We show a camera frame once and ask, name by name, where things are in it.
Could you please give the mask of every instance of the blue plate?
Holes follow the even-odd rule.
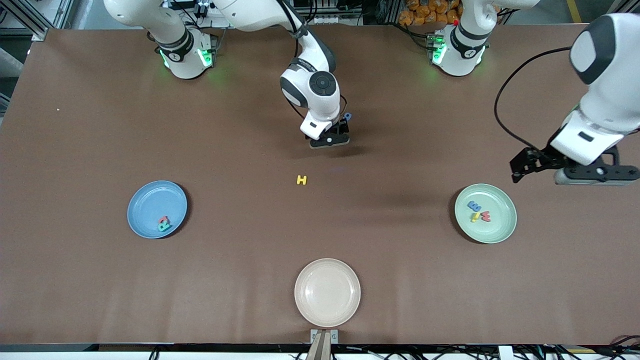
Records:
[[[138,190],[127,209],[127,221],[134,233],[147,239],[160,239],[176,231],[187,215],[187,196],[171,181],[154,181]],[[158,229],[162,217],[169,219],[165,231]]]

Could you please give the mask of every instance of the green status light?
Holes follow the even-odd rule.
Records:
[[[198,55],[200,55],[200,59],[202,60],[202,65],[205,67],[210,67],[213,61],[211,60],[211,53],[207,50],[198,49]]]
[[[485,49],[486,49],[486,46],[483,46],[482,50],[480,50],[480,53],[478,54],[478,60],[476,61],[476,65],[478,65],[480,61],[482,61],[482,54],[484,53]]]
[[[162,51],[160,51],[160,55],[162,56],[162,60],[164,60],[164,67],[166,67],[167,69],[169,69],[169,63],[166,62],[166,58],[164,57],[164,54]]]
[[[446,52],[447,52],[447,44],[442,44],[442,46],[440,46],[438,50],[433,52],[433,62],[436,64],[442,63],[442,58],[444,57],[444,53]]]

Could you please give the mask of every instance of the black cable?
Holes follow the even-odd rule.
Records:
[[[292,108],[293,110],[295,110],[295,111],[296,111],[296,113],[298,113],[298,115],[300,115],[300,118],[304,120],[305,116],[304,116],[304,115],[302,115],[302,114],[300,113],[300,111],[298,111],[298,109],[295,107],[295,105],[293,105],[293,102],[291,102],[291,100],[289,100],[289,99],[287,99],[287,102],[289,103],[289,105],[291,105],[291,108]]]
[[[298,28],[296,27],[296,23],[293,21],[293,18],[291,17],[291,14],[289,13],[287,6],[284,5],[282,0],[276,0],[276,2],[278,3],[278,5],[280,5],[280,7],[282,8],[282,11],[284,11],[284,14],[287,16],[287,19],[289,19],[289,24],[291,24],[292,32],[297,33]]]
[[[640,129],[636,129],[636,130],[632,131],[631,133],[634,133],[634,134],[635,134],[635,133],[637,133],[638,131],[640,131]],[[622,339],[620,339],[620,340],[616,341],[615,343],[611,343],[611,344],[609,344],[609,346],[611,346],[611,347],[616,347],[616,346],[618,346],[618,345],[622,345],[623,343],[626,343],[627,341],[629,341],[629,340],[633,340],[633,339],[640,339],[640,335],[632,335],[632,336],[624,337],[624,338],[622,338]]]
[[[540,350],[540,352],[538,352],[538,349],[537,349],[537,348],[535,348],[535,347],[533,347],[533,345],[522,345],[522,347],[523,347],[525,350],[530,351],[530,352],[533,354],[533,356],[535,356],[535,357],[536,357],[536,359],[538,359],[538,360],[545,360],[545,357],[546,357],[546,356],[544,356],[543,354],[541,354],[541,353],[540,353],[540,352],[542,352],[542,350]]]
[[[520,10],[520,9],[510,10],[510,11],[508,11],[508,12],[504,12],[504,13],[503,13],[503,12],[499,12],[497,15],[498,15],[498,16],[505,16],[505,15],[509,15],[509,14],[515,13],[515,12],[517,12],[517,11],[519,11],[519,10]]]
[[[0,24],[2,24],[2,22],[6,19],[6,14],[8,14],[9,11],[4,8],[0,8],[0,10],[3,10],[0,12],[0,14],[4,14],[4,16],[2,16],[2,20],[0,20]]]
[[[566,352],[567,354],[569,354],[569,356],[571,356],[572,358],[574,358],[575,360],[582,360],[581,358],[577,357],[575,354],[573,354],[572,352],[570,352],[569,350],[567,350],[564,346],[562,345],[556,345],[560,350]]]
[[[413,43],[414,43],[415,45],[417,45],[417,46],[418,46],[418,47],[420,47],[421,49],[425,49],[425,50],[432,50],[432,48],[430,48],[430,47],[428,47],[428,46],[426,46],[426,45],[422,45],[422,44],[420,44],[420,43],[418,42],[418,40],[416,40],[416,39],[415,39],[415,37],[413,37],[413,34],[411,34],[411,31],[409,31],[409,33],[408,33],[408,34],[409,34],[409,37],[411,38],[411,40],[413,40]]]
[[[418,34],[418,33],[414,33],[412,31],[409,31],[408,27],[405,29],[405,28],[402,27],[402,25],[400,25],[398,23],[395,23],[395,22],[385,22],[383,25],[391,25],[391,26],[395,27],[396,29],[402,31],[403,33],[408,34],[408,35],[413,35],[413,36],[415,36],[417,38],[426,38],[427,37],[427,35]]]
[[[315,19],[316,15],[318,14],[318,0],[314,0],[314,2],[316,3],[316,9],[314,10],[314,16],[311,18],[311,20]]]
[[[564,360],[564,357],[562,356],[562,354],[560,354],[560,351],[557,347],[554,347],[554,352],[556,353],[557,360]]]
[[[392,352],[391,354],[387,355],[387,357],[385,357],[385,360],[389,360],[393,355],[398,355],[399,357],[402,357],[403,360],[409,360],[407,359],[404,355],[402,355],[400,352],[396,351],[396,352]]]
[[[149,354],[149,360],[158,360],[160,358],[160,345],[154,346],[154,349]]]
[[[183,13],[185,13],[185,14],[189,17],[189,19],[191,19],[191,21],[193,21],[193,24],[196,26],[196,28],[197,28],[198,30],[201,30],[201,29],[200,29],[200,26],[198,26],[197,21],[193,18],[193,16],[191,16],[191,14],[190,14],[190,13],[188,13],[188,12],[187,12],[187,10],[185,10],[185,9],[182,7],[182,5],[180,4],[180,1],[174,1],[173,3],[174,3],[174,4],[176,4],[176,5],[180,8],[180,10],[182,10],[182,12],[183,12]]]
[[[344,107],[343,107],[343,108],[342,108],[342,110],[340,111],[340,113],[342,113],[342,112],[347,108],[347,105],[349,104],[349,102],[347,101],[347,98],[346,98],[346,97],[344,97],[342,94],[340,94],[340,98],[341,98],[342,100],[344,100]],[[302,113],[301,113],[300,111],[298,111],[298,108],[293,104],[293,102],[291,102],[291,101],[290,101],[289,99],[287,99],[287,98],[285,98],[285,99],[286,99],[286,100],[287,100],[287,102],[289,103],[289,106],[291,106],[291,108],[292,108],[293,110],[295,110],[295,112],[296,112],[296,113],[298,113],[298,115],[300,116],[300,118],[304,120],[305,116],[304,116],[304,115],[302,115]]]
[[[342,100],[344,100],[344,108],[343,108],[343,109],[346,109],[346,108],[347,108],[347,105],[349,104],[349,102],[347,101],[347,98],[346,98],[346,97],[344,97],[342,94],[340,94],[340,98],[341,98]]]
[[[278,5],[280,5],[280,7],[282,8],[282,11],[284,11],[285,15],[287,16],[287,19],[289,19],[289,24],[291,24],[292,33],[297,33],[298,32],[298,28],[296,27],[296,23],[293,21],[293,18],[291,17],[291,14],[289,13],[289,10],[287,9],[287,6],[284,5],[282,0],[276,0],[276,2],[278,3]],[[298,41],[298,39],[296,39],[296,51],[293,54],[294,58],[298,57],[299,45],[300,45],[300,42]]]
[[[504,19],[504,21],[502,21],[502,25],[506,25],[507,21],[511,20],[511,17],[513,16],[513,13],[509,13],[506,17],[506,19]]]
[[[520,354],[522,354],[522,356],[524,356],[525,360],[529,360],[529,357],[527,356],[527,354],[525,354],[524,351],[522,351],[521,348],[519,348],[517,345],[513,347],[514,350],[516,350],[517,352],[519,352]]]
[[[519,137],[518,135],[516,135],[514,132],[512,132],[511,130],[509,130],[500,120],[500,117],[498,116],[498,102],[500,101],[500,96],[502,95],[502,91],[504,90],[504,88],[507,87],[507,84],[509,83],[509,81],[511,81],[511,79],[513,79],[513,77],[518,74],[518,72],[520,72],[520,70],[522,70],[522,68],[524,68],[525,66],[527,66],[527,64],[529,64],[530,62],[532,62],[533,60],[537,59],[537,58],[541,58],[542,56],[545,55],[549,55],[549,54],[554,54],[554,53],[560,53],[561,51],[567,51],[567,50],[571,50],[570,46],[567,47],[560,47],[558,49],[553,49],[553,50],[549,50],[549,51],[545,51],[544,53],[540,53],[537,54],[536,56],[532,56],[531,58],[529,58],[527,61],[523,62],[522,65],[520,65],[517,69],[515,69],[514,72],[511,73],[511,75],[509,75],[509,77],[507,78],[507,80],[505,80],[504,84],[502,84],[502,86],[500,87],[500,90],[498,90],[498,94],[495,96],[495,102],[493,104],[493,115],[495,116],[495,120],[498,122],[498,125],[500,125],[500,127],[502,128],[502,130],[505,130],[505,132],[509,135],[511,135],[511,137],[513,137],[514,139],[518,140],[519,142],[522,142],[523,144],[525,144],[526,146],[540,151],[537,147],[535,147],[535,145],[533,145],[532,143],[528,142],[527,140],[524,140],[523,138]]]
[[[309,15],[307,15],[307,22],[311,21],[311,16],[314,14],[314,0],[309,1]]]

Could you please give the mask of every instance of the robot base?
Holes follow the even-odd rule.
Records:
[[[347,145],[351,140],[349,137],[349,119],[350,113],[346,113],[344,117],[336,122],[329,130],[320,135],[318,140],[314,140],[305,136],[307,139],[311,139],[309,146],[311,149],[321,149],[323,147]]]
[[[470,74],[474,70],[476,65],[480,63],[480,61],[482,60],[484,48],[478,51],[478,53],[473,58],[464,59],[462,55],[457,50],[455,50],[453,45],[447,44],[448,40],[451,39],[451,32],[455,27],[456,26],[454,25],[447,25],[444,29],[436,31],[436,35],[440,35],[445,39],[444,46],[446,46],[446,48],[439,52],[429,51],[429,60],[433,63],[433,65],[440,67],[442,71],[446,72],[449,75],[464,76]],[[439,59],[434,58],[434,55],[436,53],[440,53]]]
[[[164,66],[169,68],[173,75],[181,79],[193,79],[200,76],[205,70],[213,66],[218,37],[200,32],[197,29],[189,29],[193,35],[193,47],[184,55],[180,62],[164,58]]]

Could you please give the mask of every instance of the cable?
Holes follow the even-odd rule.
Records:
[[[318,14],[318,0],[314,0],[316,3],[316,9],[314,10],[314,16],[311,18],[311,20],[316,18],[316,15]]]
[[[509,14],[507,15],[507,18],[506,18],[506,19],[504,19],[504,21],[502,21],[502,25],[506,25],[506,24],[507,24],[507,21],[511,20],[511,17],[512,17],[512,16],[513,16],[513,13],[509,13]]]
[[[403,33],[408,34],[408,35],[413,35],[413,36],[415,36],[417,38],[427,38],[427,35],[418,34],[418,33],[414,33],[412,31],[409,31],[409,27],[408,26],[406,28],[403,28],[402,25],[397,24],[395,22],[385,22],[383,25],[391,25],[391,26],[395,27],[396,29],[399,29]]]
[[[149,354],[149,360],[158,360],[160,358],[160,345],[154,346],[154,349]]]
[[[347,111],[347,105],[349,105],[349,102],[347,101],[347,98],[344,97],[342,94],[340,94],[340,98],[342,100],[344,100],[344,107],[342,108],[342,111],[340,112],[340,118],[342,118],[344,116],[344,113]]]
[[[640,129],[636,129],[636,130],[632,131],[631,133],[635,134],[638,131],[640,131]],[[622,343],[626,343],[627,341],[633,340],[633,339],[640,339],[640,335],[626,336],[626,337],[616,341],[615,343],[609,344],[609,346],[616,347],[618,345],[622,345]]]
[[[375,352],[370,351],[370,350],[364,350],[363,348],[359,348],[359,347],[346,347],[346,348],[349,349],[349,350],[359,350],[359,351],[362,351],[362,352],[367,352],[367,353],[369,353],[369,354],[371,354],[371,355],[373,355],[373,356],[375,356],[375,357],[377,357],[379,359],[382,359],[382,360],[384,360],[384,358],[385,358],[384,356],[382,356],[380,354],[376,354]]]
[[[0,8],[0,10],[2,10],[2,11],[0,11],[0,15],[4,15],[4,16],[2,16],[2,20],[0,20],[0,24],[2,24],[2,21],[4,21],[6,19],[6,14],[8,14],[9,11],[7,11],[4,8]]]
[[[495,120],[498,122],[498,125],[500,125],[500,127],[502,128],[502,130],[504,130],[507,134],[511,135],[511,137],[513,137],[514,139],[518,140],[519,142],[522,142],[523,144],[525,144],[526,146],[536,150],[536,151],[540,151],[537,147],[535,147],[535,145],[533,145],[532,143],[528,142],[527,140],[524,140],[523,138],[519,137],[518,135],[516,135],[514,132],[512,132],[511,130],[509,130],[500,120],[500,117],[498,116],[498,102],[500,101],[500,96],[502,95],[502,91],[504,90],[504,88],[507,87],[507,84],[509,83],[509,81],[511,81],[511,79],[513,79],[513,77],[518,74],[518,72],[520,72],[520,70],[522,70],[522,68],[524,68],[525,66],[527,66],[527,64],[529,64],[530,62],[532,62],[533,60],[537,59],[537,58],[541,58],[542,56],[546,56],[549,54],[554,54],[554,53],[560,53],[561,51],[567,51],[567,50],[571,50],[570,46],[567,47],[560,47],[558,49],[553,49],[553,50],[549,50],[549,51],[545,51],[544,53],[540,53],[537,54],[536,56],[532,56],[531,58],[529,58],[527,61],[523,62],[522,65],[520,65],[517,69],[515,69],[515,71],[513,71],[511,73],[511,75],[509,75],[509,77],[507,78],[507,80],[505,80],[504,84],[502,84],[502,86],[500,87],[500,90],[498,90],[498,94],[495,96],[495,102],[493,104],[493,115],[495,116]]]
[[[413,37],[413,33],[411,31],[408,32],[409,37],[411,38],[411,40],[413,40],[413,43],[415,45],[417,45],[418,47],[420,47],[421,49],[425,49],[425,50],[433,50],[432,47],[428,47],[426,45],[422,45],[418,42],[418,40],[415,39],[415,37]]]
[[[504,12],[504,13],[503,13],[503,12],[499,12],[499,13],[497,14],[497,16],[505,16],[505,15],[509,15],[509,14],[515,13],[515,12],[517,12],[517,11],[520,11],[520,9],[510,10],[510,11],[508,11],[508,12]]]
[[[302,115],[302,114],[300,113],[300,111],[298,111],[298,109],[295,107],[295,105],[293,105],[293,102],[291,102],[291,100],[289,100],[289,99],[287,99],[287,102],[289,103],[289,105],[291,105],[291,108],[292,108],[293,110],[295,110],[295,111],[296,111],[296,113],[298,113],[298,115],[300,115],[300,118],[304,120],[305,116],[304,116],[304,115]]]
[[[311,20],[311,16],[313,16],[314,14],[314,0],[308,0],[309,1],[309,15],[307,15],[307,22],[309,22]]]
[[[569,350],[567,350],[564,346],[562,345],[556,345],[560,350],[566,352],[567,354],[569,354],[569,356],[571,356],[572,358],[574,358],[574,360],[582,360],[581,358],[577,357],[576,355],[574,355],[572,352],[570,352]]]
[[[291,17],[291,14],[289,13],[286,5],[284,5],[282,0],[276,0],[276,2],[278,3],[278,5],[280,5],[280,7],[282,8],[282,11],[284,11],[285,15],[287,16],[287,19],[289,19],[289,24],[291,24],[291,32],[297,33],[298,27],[296,26],[296,23],[293,21],[293,18]],[[294,58],[298,57],[299,45],[300,45],[300,42],[298,41],[298,39],[296,39],[296,50],[295,50],[295,53],[293,54]]]
[[[407,359],[404,355],[402,355],[400,352],[396,351],[396,352],[392,352],[391,354],[387,355],[385,357],[385,360],[389,360],[393,355],[398,355],[399,357],[402,357],[403,360],[409,360]]]
[[[189,17],[189,19],[191,19],[191,21],[193,21],[193,24],[196,26],[196,28],[198,28],[198,30],[201,30],[200,26],[198,26],[198,24],[197,24],[196,20],[193,18],[193,16],[191,16],[191,14],[188,13],[187,10],[185,10],[182,7],[182,5],[180,4],[180,1],[174,0],[173,3],[176,4],[180,8],[180,10],[182,10],[182,12],[184,12]]]
[[[218,45],[216,46],[216,51],[220,50],[220,48],[222,47],[222,40],[225,39],[225,35],[227,34],[227,28],[225,28],[224,31],[222,31],[222,36],[220,37],[220,40],[218,41]]]

